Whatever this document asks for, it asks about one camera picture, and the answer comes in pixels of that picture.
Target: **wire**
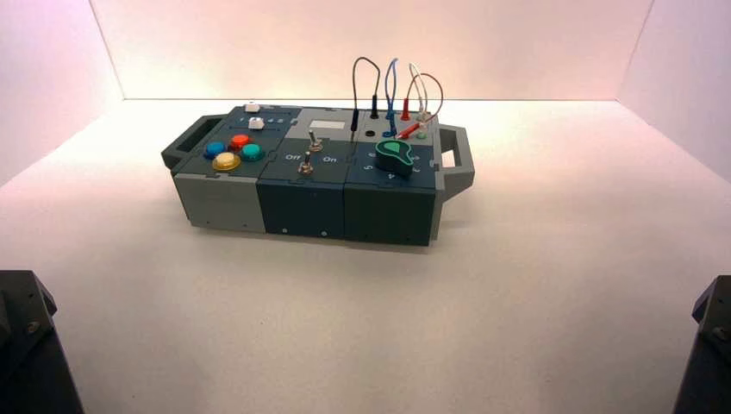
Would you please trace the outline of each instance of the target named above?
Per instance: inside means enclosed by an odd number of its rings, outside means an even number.
[[[432,119],[434,119],[434,117],[441,110],[441,106],[444,104],[444,89],[442,89],[440,81],[437,80],[437,78],[435,78],[434,76],[432,76],[428,73],[422,73],[421,75],[426,76],[427,78],[431,78],[437,84],[437,86],[439,86],[439,94],[440,94],[439,108],[436,109],[436,112],[434,114],[432,114],[429,118],[427,118],[426,120],[424,120],[424,122],[422,122],[422,123],[427,123],[427,122],[431,121]],[[414,86],[415,82],[416,82],[416,76],[411,78],[411,84],[409,84],[409,89],[406,92],[406,99],[409,99],[409,95],[411,94],[411,87]]]
[[[376,77],[376,87],[373,88],[373,95],[378,94],[378,83],[381,80],[381,68],[373,63],[372,60],[366,58],[366,56],[360,56],[353,62],[353,105],[355,109],[358,109],[358,92],[355,90],[355,67],[358,66],[358,62],[360,62],[361,60],[366,60],[368,63],[373,65],[373,67],[375,67],[376,71],[378,72],[378,76]]]
[[[388,104],[389,111],[393,111],[393,100],[396,96],[396,62],[398,62],[398,58],[394,58],[390,63],[388,70],[386,71],[386,76],[384,76],[384,90],[386,92],[386,103]],[[393,90],[392,95],[389,96],[388,94],[388,74],[389,72],[393,72]]]
[[[425,112],[428,110],[429,106],[429,95],[427,94],[427,86],[424,84],[424,79],[422,79],[422,74],[419,72],[419,66],[417,66],[415,63],[409,63],[409,72],[411,73],[411,79],[419,78],[419,81],[422,83],[422,89],[424,90],[424,98],[423,100],[426,100],[426,105],[424,104],[422,100],[422,92],[419,91],[419,85],[416,85],[416,94],[419,96],[419,112]]]
[[[393,111],[393,101],[396,99],[396,62],[398,58],[391,60],[386,75],[384,76],[384,90],[386,92],[386,103],[388,104],[388,110],[386,111],[386,119],[389,120],[389,130],[383,133],[384,138],[392,138],[398,134],[396,130],[396,120],[394,119],[396,112]],[[393,90],[391,91],[392,96],[388,94],[388,74],[393,72]]]

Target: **carrying handle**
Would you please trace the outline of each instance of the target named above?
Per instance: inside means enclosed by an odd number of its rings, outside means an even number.
[[[162,151],[165,166],[172,170],[225,117],[225,115],[207,115],[198,118]]]
[[[442,153],[452,151],[454,154],[454,166],[442,166],[440,170],[444,176],[444,200],[447,201],[470,188],[475,179],[475,165],[466,129],[440,124],[439,141]]]

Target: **white wall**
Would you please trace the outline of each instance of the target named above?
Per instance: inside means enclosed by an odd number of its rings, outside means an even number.
[[[731,2],[656,0],[619,100],[731,180]]]
[[[650,0],[92,2],[129,98],[348,98],[364,54],[449,97],[614,99]]]
[[[121,98],[86,0],[0,0],[0,185]]]

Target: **modular panel box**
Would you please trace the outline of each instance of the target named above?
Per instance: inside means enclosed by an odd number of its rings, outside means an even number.
[[[417,117],[396,113],[397,130]],[[392,142],[408,154],[403,174],[378,163],[377,146],[393,140],[386,113],[361,111],[356,131],[352,118],[350,109],[250,103],[202,116],[162,157],[194,226],[427,246],[444,203],[474,180],[465,129],[435,118]],[[447,151],[454,166],[442,165]]]

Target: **screw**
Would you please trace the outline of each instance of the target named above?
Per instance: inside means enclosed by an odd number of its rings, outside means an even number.
[[[713,336],[718,338],[718,340],[721,342],[728,342],[728,340],[731,339],[728,331],[721,326],[716,326],[711,332],[713,332]]]
[[[28,323],[28,325],[25,327],[25,331],[28,333],[28,335],[34,334],[38,328],[41,327],[40,323],[37,323],[36,321]]]

